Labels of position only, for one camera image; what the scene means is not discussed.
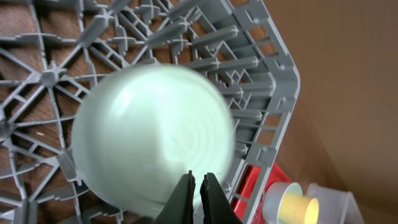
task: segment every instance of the brown surface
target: brown surface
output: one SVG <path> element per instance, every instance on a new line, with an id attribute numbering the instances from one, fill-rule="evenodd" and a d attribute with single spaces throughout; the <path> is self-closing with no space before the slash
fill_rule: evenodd
<path id="1" fill-rule="evenodd" d="M 397 114 L 395 104 L 393 104 L 394 99 L 390 98 L 394 96 L 392 86 L 396 82 L 393 81 L 397 81 L 395 79 L 397 76 L 390 75 L 394 71 L 392 66 L 395 63 L 392 59 L 393 53 L 397 52 L 394 49 L 397 45 L 391 45 L 395 42 L 390 39 L 394 38 L 393 34 L 387 35 L 386 31 L 378 27 L 381 23 L 391 26 L 397 21 L 394 20 L 393 13 L 390 11 L 396 7 L 392 7 L 393 0 L 378 1 L 379 3 L 376 3 L 376 0 L 364 1 L 367 4 L 354 7 L 356 2 L 359 1 L 341 0 L 319 3 L 316 0 L 266 0 L 267 7 L 295 59 L 302 78 L 299 101 L 282 141 L 277 162 L 294 180 L 305 187 L 311 182 L 318 182 L 326 187 L 345 189 L 345 185 L 331 163 L 330 154 L 347 188 L 354 191 L 356 196 L 360 195 L 361 198 L 368 196 L 373 202 L 375 197 L 383 196 L 375 194 L 373 189 L 379 189 L 376 184 L 383 183 L 386 193 L 396 193 L 393 186 L 397 186 L 397 182 L 391 183 L 389 179 L 396 176 L 392 172 L 393 169 L 389 169 L 394 166 L 391 162 L 396 159 L 396 154 L 393 154 L 395 157 L 386 156 L 393 152 L 394 147 L 386 146 L 393 146 L 393 143 L 388 143 L 393 139 L 391 134 L 396 133 L 391 128 L 396 126 L 393 124 L 396 124 L 397 120 L 389 118 Z M 1 17 L 10 18 L 0 21 L 1 35 L 34 32 L 34 25 L 27 7 L 21 4 L 4 3 L 1 3 L 1 6 Z M 374 6 L 378 7 L 378 12 L 386 10 L 390 13 L 385 16 L 373 13 L 371 9 Z M 365 15 L 371 15 L 374 20 L 370 21 Z M 361 19 L 363 20 L 361 16 L 367 19 L 370 26 L 365 22 L 358 24 Z M 377 17 L 380 17 L 383 22 L 377 22 Z M 75 18 L 73 11 L 51 10 L 48 13 L 40 11 L 40 23 L 43 30 L 62 37 L 78 36 Z M 92 15 L 85 15 L 86 22 L 91 18 Z M 378 32 L 384 35 L 377 36 L 375 33 Z M 260 38 L 266 35 L 266 31 L 255 30 L 253 34 Z M 107 35 L 112 35 L 112 27 L 103 34 L 103 37 Z M 69 51 L 71 48 L 61 48 L 52 49 L 50 53 L 53 60 L 59 63 Z M 138 51 L 139 49 L 130 50 L 127 60 L 131 61 Z M 34 47 L 15 48 L 11 52 L 34 68 L 42 69 L 41 64 L 37 63 L 40 61 L 39 52 Z M 389 53 L 387 54 L 389 57 L 378 58 L 386 53 Z M 157 49 L 155 56 L 160 58 L 161 62 L 170 62 L 168 49 Z M 189 54 L 182 54 L 180 58 L 188 56 Z M 92 58 L 98 73 L 110 72 L 106 66 L 96 61 L 94 57 Z M 386 62 L 389 66 L 380 66 Z M 27 75 L 26 72 L 16 69 L 16 67 L 10 67 L 4 58 L 0 58 L 2 78 L 15 79 L 16 75 Z M 86 73 L 83 57 L 72 65 L 69 73 L 70 75 Z M 1 101 L 9 91 L 4 87 L 0 88 Z M 66 99 L 59 99 L 59 102 L 65 102 L 61 109 L 63 114 L 72 114 L 77 108 L 76 104 L 69 103 L 71 101 Z M 18 105 L 8 108 L 9 113 L 15 112 L 17 107 Z M 23 120 L 52 116 L 49 98 L 43 95 L 38 105 Z M 68 127 L 67 136 L 70 142 L 70 125 Z M 50 124 L 29 128 L 25 132 L 58 147 L 55 130 L 55 126 Z M 44 133 L 45 136 L 39 136 L 37 132 Z M 47 151 L 43 151 L 42 154 L 51 156 L 51 153 Z M 6 150 L 0 149 L 0 168 L 9 165 L 7 157 Z M 31 188 L 34 189 L 39 180 L 37 177 L 43 175 L 47 169 L 48 167 L 43 167 L 37 169 L 36 174 L 25 175 L 24 181 L 30 183 Z M 58 174 L 52 179 L 50 188 L 63 185 L 65 181 L 62 174 Z M 364 188 L 360 185 L 363 182 L 366 183 Z M 0 190 L 18 194 L 12 179 L 0 180 Z M 84 208 L 92 207 L 97 201 L 98 199 L 92 194 L 81 198 Z M 71 201 L 51 200 L 40 204 L 39 209 L 41 223 L 55 223 L 74 214 Z M 111 221 L 103 220 L 103 223 L 112 222 L 114 222 L 113 218 Z"/>

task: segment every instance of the red object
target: red object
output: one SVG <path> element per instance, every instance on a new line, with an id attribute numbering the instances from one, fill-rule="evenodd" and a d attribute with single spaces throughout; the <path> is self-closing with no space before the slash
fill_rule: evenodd
<path id="1" fill-rule="evenodd" d="M 238 194 L 243 197 L 249 198 L 251 192 L 253 191 L 254 185 L 256 184 L 257 178 L 259 177 L 261 171 L 261 167 L 258 166 L 249 166 L 247 169 L 247 175 L 244 179 L 243 185 L 238 190 Z M 266 187 L 264 188 L 264 192 L 268 189 L 268 187 L 275 182 L 291 182 L 292 180 L 286 175 L 286 173 L 278 166 L 278 164 L 274 163 L 271 169 L 271 173 L 269 174 Z M 244 211 L 247 206 L 247 202 L 241 199 L 237 199 L 233 202 L 232 207 L 234 209 L 235 214 L 242 219 Z M 262 198 L 259 206 L 257 207 L 256 214 L 253 218 L 252 224 L 263 224 L 265 223 L 262 213 Z"/>

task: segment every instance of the dish rack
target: dish rack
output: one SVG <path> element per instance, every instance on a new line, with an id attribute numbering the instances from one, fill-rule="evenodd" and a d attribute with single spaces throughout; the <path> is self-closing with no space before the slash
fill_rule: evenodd
<path id="1" fill-rule="evenodd" d="M 104 67 L 116 71 L 138 64 L 174 63 L 211 80 L 231 109 L 236 156 L 221 185 L 231 203 L 247 203 L 242 221 L 252 222 L 300 90 L 297 68 L 262 1 L 185 0 L 175 6 L 168 0 L 2 0 L 0 4 L 4 8 L 25 4 L 35 27 L 34 32 L 0 33 L 0 55 L 5 64 L 25 71 L 25 76 L 19 76 L 14 69 L 0 68 L 0 95 L 6 96 L 0 110 L 0 158 L 7 161 L 0 167 L 0 181 L 5 188 L 6 180 L 14 182 L 18 193 L 1 189 L 0 202 L 10 209 L 0 210 L 0 219 L 14 224 L 37 223 L 39 205 L 58 200 L 73 202 L 75 210 L 59 223 L 91 223 L 99 215 L 121 223 L 123 208 L 104 202 L 86 210 L 81 206 L 79 197 L 90 190 L 73 165 L 69 146 L 74 113 L 69 109 L 77 106 L 66 102 L 82 103 L 90 88 L 109 73 L 102 72 Z M 75 18 L 52 25 L 69 35 L 63 26 L 74 20 L 76 37 L 44 31 L 41 13 L 59 9 L 75 11 Z M 88 13 L 93 14 L 89 21 Z M 19 53 L 19 49 L 32 47 L 39 51 L 38 57 Z M 63 51 L 60 57 L 49 53 L 59 48 L 71 51 Z M 73 68 L 79 60 L 85 64 L 85 72 Z M 48 108 L 37 102 L 43 94 Z M 38 112 L 29 115 L 32 107 Z M 53 116 L 43 119 L 38 114 L 46 110 Z M 45 133 L 26 131 L 50 124 L 56 131 L 51 144 L 41 140 Z M 41 166 L 48 169 L 36 188 L 30 189 L 25 176 Z M 252 194 L 243 197 L 237 192 L 247 166 L 261 169 Z M 60 175 L 65 177 L 65 185 L 47 189 L 51 181 L 63 178 Z M 194 221 L 202 220 L 199 206 Z"/>

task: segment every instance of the yellow cup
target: yellow cup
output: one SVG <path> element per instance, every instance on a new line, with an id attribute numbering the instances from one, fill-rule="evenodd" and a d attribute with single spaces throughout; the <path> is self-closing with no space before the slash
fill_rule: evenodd
<path id="1" fill-rule="evenodd" d="M 279 218 L 289 224 L 316 224 L 319 215 L 317 198 L 286 192 L 279 208 Z"/>

